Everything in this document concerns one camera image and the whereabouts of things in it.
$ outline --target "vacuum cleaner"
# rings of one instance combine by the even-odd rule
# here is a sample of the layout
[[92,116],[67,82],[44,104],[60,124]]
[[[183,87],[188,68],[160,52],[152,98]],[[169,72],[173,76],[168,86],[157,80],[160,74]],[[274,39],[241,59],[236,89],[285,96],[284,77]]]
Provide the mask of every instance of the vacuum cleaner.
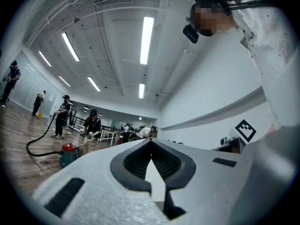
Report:
[[27,144],[26,144],[26,150],[28,152],[28,154],[30,156],[33,156],[33,157],[43,157],[43,156],[47,156],[47,155],[51,155],[51,154],[60,154],[61,157],[60,157],[60,164],[62,165],[62,167],[66,167],[67,165],[69,165],[70,163],[74,162],[75,160],[77,160],[78,158],[80,158],[83,154],[83,150],[74,145],[74,144],[64,144],[61,148],[61,150],[57,150],[57,151],[52,151],[52,152],[46,152],[46,153],[41,153],[41,154],[35,154],[35,153],[32,153],[30,150],[29,150],[29,145],[34,143],[34,142],[37,142],[38,140],[42,139],[46,133],[48,132],[55,116],[57,115],[57,113],[55,112],[53,114],[53,118],[47,128],[47,130],[45,131],[45,133],[37,138],[37,139],[34,139],[34,140],[31,140],[29,141]]

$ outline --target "white wall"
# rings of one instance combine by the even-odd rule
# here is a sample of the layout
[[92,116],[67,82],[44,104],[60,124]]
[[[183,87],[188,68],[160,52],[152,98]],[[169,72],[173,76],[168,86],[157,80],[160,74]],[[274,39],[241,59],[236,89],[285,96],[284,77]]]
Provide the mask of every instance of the white wall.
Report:
[[261,86],[248,50],[235,29],[213,38],[162,108],[164,128],[227,106]]
[[228,137],[231,128],[235,128],[242,120],[245,120],[256,130],[256,134],[250,141],[255,142],[268,132],[274,122],[272,114],[267,110],[267,102],[264,102],[241,114],[225,119],[220,118],[215,122],[204,122],[203,125],[198,125],[201,124],[201,121],[198,121],[182,129],[161,130],[158,138],[182,142],[186,146],[211,149],[220,145],[222,137]]
[[162,108],[158,138],[187,146],[217,147],[245,119],[256,130],[251,142],[274,122],[256,67],[235,29],[207,45]]
[[90,98],[83,97],[80,94],[73,94],[71,99],[73,101],[89,104],[95,107],[102,107],[104,109],[113,110],[121,113],[128,113],[142,117],[148,118],[158,118],[159,110],[154,106],[138,106],[134,104],[126,104],[126,100],[123,103],[120,101],[108,101],[108,100],[100,100],[98,97]]
[[58,80],[58,78],[54,77],[53,74],[49,73],[47,69],[45,68],[45,64],[41,62],[43,58],[38,58],[31,49],[28,49],[24,44],[21,45],[21,49],[26,55],[26,57],[30,60],[30,62],[35,66],[39,72],[48,79],[58,90],[61,92],[70,95],[70,89],[63,84],[63,81]]

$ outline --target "worker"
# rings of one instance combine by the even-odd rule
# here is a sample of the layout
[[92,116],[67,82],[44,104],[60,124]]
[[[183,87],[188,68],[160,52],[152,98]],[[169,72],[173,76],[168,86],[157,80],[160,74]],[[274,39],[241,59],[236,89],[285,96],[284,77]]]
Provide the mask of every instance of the worker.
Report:
[[36,113],[37,113],[39,107],[41,106],[41,103],[44,102],[45,95],[46,95],[45,90],[37,94],[36,100],[33,104],[32,116],[36,116]]
[[90,145],[100,137],[101,120],[97,117],[97,115],[98,111],[96,109],[92,109],[89,117],[84,122],[83,134],[89,135],[84,138],[84,154],[90,152]]
[[133,140],[140,140],[143,138],[147,138],[150,132],[155,132],[155,131],[156,131],[156,126],[152,126],[151,128],[144,127],[134,136]]
[[56,112],[56,123],[55,123],[55,134],[52,134],[52,137],[56,139],[62,139],[62,127],[71,112],[71,105],[70,105],[70,97],[68,95],[63,96],[64,103],[60,106],[59,110]]
[[130,129],[130,125],[127,123],[125,128],[124,128],[124,132],[123,132],[123,143],[127,143],[128,139],[129,139],[129,129]]
[[11,90],[14,88],[17,80],[19,79],[20,75],[20,69],[17,66],[17,61],[13,61],[11,63],[10,72],[7,75],[6,78],[3,79],[3,81],[7,80],[7,84],[5,86],[2,99],[0,100],[0,103],[2,103],[2,107],[5,107],[5,102],[11,92]]

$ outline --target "table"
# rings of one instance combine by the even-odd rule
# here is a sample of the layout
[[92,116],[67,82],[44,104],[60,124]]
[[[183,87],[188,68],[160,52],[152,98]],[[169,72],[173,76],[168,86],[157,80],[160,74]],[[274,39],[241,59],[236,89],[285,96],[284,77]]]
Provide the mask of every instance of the table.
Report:
[[110,130],[102,130],[99,142],[101,142],[101,140],[102,140],[103,133],[112,134],[111,145],[112,145],[112,143],[113,143],[113,136],[114,136],[114,135],[116,135],[116,137],[115,137],[116,141],[118,140],[119,132],[113,132],[113,131],[110,131]]

